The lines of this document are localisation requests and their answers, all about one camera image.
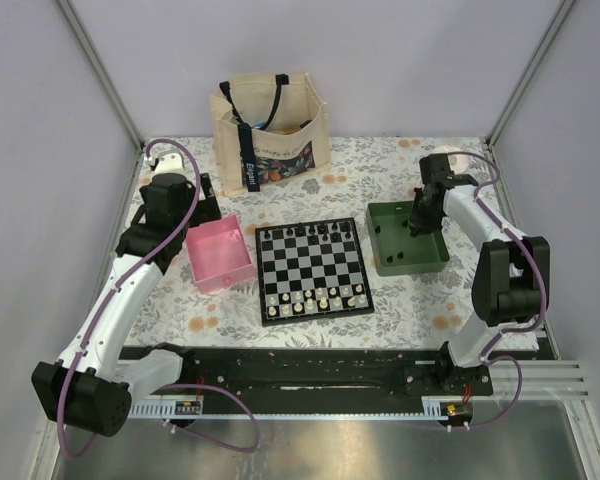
metal frame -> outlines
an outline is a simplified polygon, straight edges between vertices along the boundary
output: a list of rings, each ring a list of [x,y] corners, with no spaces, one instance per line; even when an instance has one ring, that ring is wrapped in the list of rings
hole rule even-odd
[[[104,65],[100,60],[100,57],[93,46],[93,42],[89,38],[89,35],[84,28],[76,9],[70,0],[54,0],[54,3],[60,9],[65,23],[71,30],[76,42],[78,42],[78,46],[85,55],[89,66],[93,70],[93,73],[103,88],[107,99],[111,103],[111,106],[118,115],[120,122],[122,122],[122,125],[124,126],[131,143],[133,143],[136,149],[142,150],[144,146],[142,135],[131,118],[131,115],[129,115],[124,103],[120,99],[120,95],[113,85],[107,70],[104,68]]]
[[[531,59],[529,60],[529,63],[527,63],[527,66],[525,67],[525,70],[522,73],[520,80],[518,80],[518,83],[513,89],[513,93],[509,97],[509,100],[507,101],[504,110],[500,114],[500,117],[498,117],[498,120],[496,121],[496,124],[488,137],[488,144],[490,146],[494,145],[502,135],[502,131],[506,128],[507,124],[509,123],[509,119],[513,115],[518,104],[520,103],[520,100],[529,88],[531,81],[533,80],[536,73],[538,72],[538,69],[544,62],[547,53],[551,49],[551,46],[553,45],[555,39],[560,33],[560,30],[567,21],[567,18],[569,18],[569,15],[573,11],[573,8],[576,6],[578,1],[579,0],[562,0],[560,2],[556,13],[553,15],[553,18],[549,22],[549,25],[547,26],[547,29],[542,35],[542,38],[540,39],[538,46],[533,52],[533,55],[531,55]]]

chess board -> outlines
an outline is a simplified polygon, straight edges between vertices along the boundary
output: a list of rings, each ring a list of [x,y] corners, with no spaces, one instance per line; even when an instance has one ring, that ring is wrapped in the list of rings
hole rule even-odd
[[[255,234],[263,326],[373,312],[353,218]]]

bag handle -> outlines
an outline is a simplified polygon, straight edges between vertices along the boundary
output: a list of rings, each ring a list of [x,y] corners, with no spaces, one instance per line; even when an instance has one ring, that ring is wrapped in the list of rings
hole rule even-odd
[[[260,130],[266,130],[273,122],[273,118],[276,116],[276,112],[278,111],[278,107],[280,106],[280,97],[282,96],[282,86],[289,85],[289,75],[284,73],[276,75],[276,96],[273,99],[273,106],[271,107],[271,113],[269,114],[269,118],[266,122],[259,128]],[[220,84],[220,91],[224,95],[224,98],[227,99],[227,102],[231,104],[231,108],[233,110],[233,116],[238,121],[239,124],[247,124],[240,114],[238,113],[238,109],[233,103],[233,99],[231,98],[231,84],[229,82],[222,82]]]

floral table surface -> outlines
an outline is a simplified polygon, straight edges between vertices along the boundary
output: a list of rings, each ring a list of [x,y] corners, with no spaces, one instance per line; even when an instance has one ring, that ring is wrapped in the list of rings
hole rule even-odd
[[[145,302],[127,345],[171,342],[191,346],[294,348],[437,349],[469,317],[471,284],[478,252],[457,224],[445,219],[443,234],[451,260],[441,273],[378,276],[373,262],[365,211],[371,202],[413,198],[420,184],[418,160],[441,145],[481,152],[477,138],[333,138],[332,168],[305,174],[262,192],[226,197],[213,156],[213,139],[179,138],[211,175],[223,216],[237,215],[252,261],[254,231],[260,226],[354,217],[362,244],[375,313],[262,327],[256,279],[202,295],[193,283],[186,247]],[[168,150],[157,145],[152,154]],[[193,177],[193,170],[187,165]],[[487,167],[472,161],[468,173],[488,178]],[[142,167],[138,188],[150,182]],[[495,193],[485,189],[488,203],[498,208]],[[141,204],[136,189],[127,225]],[[533,334],[503,340],[500,349],[537,348]]]

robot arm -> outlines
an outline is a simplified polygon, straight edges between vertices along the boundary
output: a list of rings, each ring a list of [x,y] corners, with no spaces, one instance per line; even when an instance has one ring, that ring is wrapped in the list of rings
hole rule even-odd
[[[179,153],[167,152],[162,159],[151,183],[140,188],[143,204],[120,237],[118,257],[82,328],[54,364],[40,362],[32,374],[33,386],[50,420],[57,421],[61,391],[68,376],[71,381],[64,423],[108,437],[120,430],[133,403],[180,377],[182,358],[166,350],[154,350],[124,370],[116,367],[144,301],[182,249],[187,229],[221,218],[209,175],[203,174],[200,187],[204,199],[198,200],[184,228],[172,237],[192,206],[195,188],[184,176]],[[133,266],[160,245],[163,248],[148,263],[126,278]],[[91,327],[102,306],[98,322]],[[78,363],[71,376],[69,366],[74,361]]]
[[[475,312],[443,347],[454,367],[476,367],[482,363],[481,352],[499,332],[529,321],[540,309],[537,280],[504,228],[532,254],[546,292],[549,291],[549,244],[542,237],[527,237],[496,212],[488,215],[475,200],[477,182],[469,175],[454,174],[447,154],[421,159],[420,171],[424,186],[416,189],[409,219],[411,236],[440,230],[442,218],[448,216],[480,251],[471,291]]]

